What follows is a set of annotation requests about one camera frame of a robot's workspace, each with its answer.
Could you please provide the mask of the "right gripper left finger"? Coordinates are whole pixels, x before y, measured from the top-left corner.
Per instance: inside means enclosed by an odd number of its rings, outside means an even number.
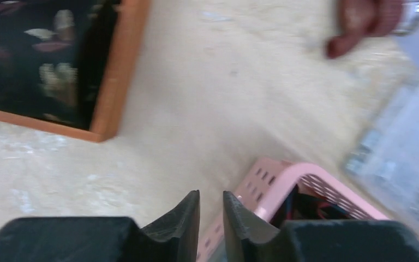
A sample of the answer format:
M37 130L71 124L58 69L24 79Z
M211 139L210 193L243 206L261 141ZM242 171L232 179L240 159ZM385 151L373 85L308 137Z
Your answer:
M0 228L0 261L195 261L200 193L139 227L130 217L22 217Z

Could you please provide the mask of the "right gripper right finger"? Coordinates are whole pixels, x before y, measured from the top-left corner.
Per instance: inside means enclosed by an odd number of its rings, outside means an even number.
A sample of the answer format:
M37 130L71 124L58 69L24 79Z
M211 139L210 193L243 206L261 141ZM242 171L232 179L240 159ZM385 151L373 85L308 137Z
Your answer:
M223 193L228 261L419 261L419 240L388 220L299 220L276 228Z

